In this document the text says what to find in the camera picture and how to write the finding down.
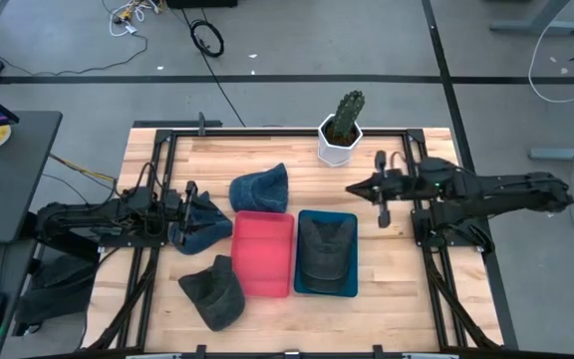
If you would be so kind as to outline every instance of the gray floor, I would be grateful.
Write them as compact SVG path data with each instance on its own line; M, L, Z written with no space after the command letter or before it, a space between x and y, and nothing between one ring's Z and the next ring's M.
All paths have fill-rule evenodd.
M491 33L487 26L492 19L530 16L542 3L432 1L451 74L525 76L536 37ZM211 61L219 75L438 75L420 1L241 0L235 9L206 12L226 42L225 55ZM188 15L193 19L199 12ZM560 19L574 20L574 1ZM171 14L147 12L137 27L149 37L147 53L88 75L208 75L186 27ZM142 45L139 39L111 37L98 1L81 6L10 0L0 18L0 55L32 72L105 65ZM574 63L568 62L573 56L574 37L546 38L534 74L574 76ZM14 69L5 75L26 76ZM344 93L358 88L367 97L363 126L451 127L440 84L223 87L248 126L316 126ZM574 86L539 88L551 98L574 97ZM567 165L533 162L526 153L532 146L574 147L574 103L547 104L523 85L458 85L455 91L479 173L551 171L569 179ZM2 85L0 102L15 110L63 112L53 152L113 176L134 120L190 120L203 111L224 126L239 126L214 84ZM69 181L89 200L107 195L54 163L46 173ZM61 183L42 180L32 207L54 200L79 202ZM574 230L568 212L551 217L520 211L493 219L491 227L520 348L574 353ZM3 356L71 351L82 326L82 315L55 319L35 335L9 339Z

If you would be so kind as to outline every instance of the white cable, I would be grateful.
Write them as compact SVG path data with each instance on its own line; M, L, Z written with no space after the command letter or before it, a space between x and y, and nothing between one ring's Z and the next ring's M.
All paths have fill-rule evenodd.
M117 17L116 14L117 14L120 10L132 6L132 4L133 4L133 1L131 0L131 1L128 2L128 4L126 4L126 5L124 5L124 6L121 6L121 7L117 8L117 9L113 10L113 11L110 13L110 27L109 27L109 29L110 29L110 35L112 35L112 36L114 36L114 37L121 37L121 36L124 36L124 35L128 35L128 34L130 33L130 31L126 30L126 31L124 31L124 32L122 32L122 33L120 33L120 34L116 34L114 31L112 31L112 29L113 29L113 25L114 25L114 21L113 21L113 20L115 19L115 17ZM150 6L147 6L147 5L145 5L145 4L141 4L141 5L138 5L138 6L135 8L134 12L135 12L135 14L137 14L137 19L138 19L140 22L143 22L143 21L145 20L145 13L144 13L144 11L143 11L142 9L151 9L151 7L150 7Z
M537 44L535 45L535 50L533 51L533 57L530 59L530 66L528 67L528 82L530 83L530 87L533 88L533 91L535 92L535 94L537 94L537 96L539 96L540 99L542 99L546 102L549 102L551 104L571 103L571 102L574 102L574 98L567 99L567 100L552 100L552 99L549 99L549 98L543 96L535 88L535 84L533 84L533 79L532 79L531 74L533 72L533 64L535 63L535 56L537 55L537 49L539 49L539 44L542 42L542 38L544 37L544 34L546 34L546 30L548 30L548 28L553 24L553 22L555 22L555 20L559 16L559 14L562 13L562 11L566 8L566 6L564 6L561 10L559 10L559 13L557 13L557 15L553 18L553 20L551 20L550 23L548 25L546 25L546 27L544 28L544 31L542 31L542 34L539 35L539 39L537 40Z

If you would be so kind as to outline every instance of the wooden table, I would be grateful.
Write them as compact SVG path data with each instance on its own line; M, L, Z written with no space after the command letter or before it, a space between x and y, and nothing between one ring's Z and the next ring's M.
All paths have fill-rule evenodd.
M424 129L430 156L456 163L449 129ZM132 129L119 179L132 187L149 161L156 129ZM209 352L370 352L374 344L385 351L437 350L427 275L414 241L411 202L390 202L392 224L378 227L378 210L345 192L345 186L368 178L377 150L403 151L400 138L364 137L351 163L330 169L317 157L315 137L181 138L176 145L172 187L183 191L195 180L232 220L228 200L231 181L265 171L283 162L289 176L288 212L302 209L352 212L359 221L359 294L355 298L292 293L284 299L246 298L242 316L221 332L211 332L178 286L177 280L211 265L216 254L229 255L231 239L222 239L197 255L183 255L168 245L162 249L154 284L149 352L193 352L206 344ZM396 166L404 168L400 157ZM459 299L493 340L501 334L481 255L472 247L449 249ZM124 301L133 249L119 250L97 274L88 311L84 346L99 337ZM449 343L454 345L450 311L442 309ZM133 318L140 313L137 307ZM134 343L137 321L133 319Z

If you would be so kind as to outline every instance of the plant pot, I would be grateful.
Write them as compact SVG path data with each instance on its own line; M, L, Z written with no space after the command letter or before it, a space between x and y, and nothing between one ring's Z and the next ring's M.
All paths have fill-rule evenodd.
M363 132L358 124L354 124L357 136L356 140L349 147L331 145L325 138L325 127L334 116L335 114L330 114L318 127L318 158L329 167L339 167L348 164L351 160L351 153L363 137Z

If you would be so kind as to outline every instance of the red tray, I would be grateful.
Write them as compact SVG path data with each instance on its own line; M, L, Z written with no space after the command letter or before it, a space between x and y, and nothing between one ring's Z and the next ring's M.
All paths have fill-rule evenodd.
M231 258L246 295L289 295L294 217L242 210L236 215Z

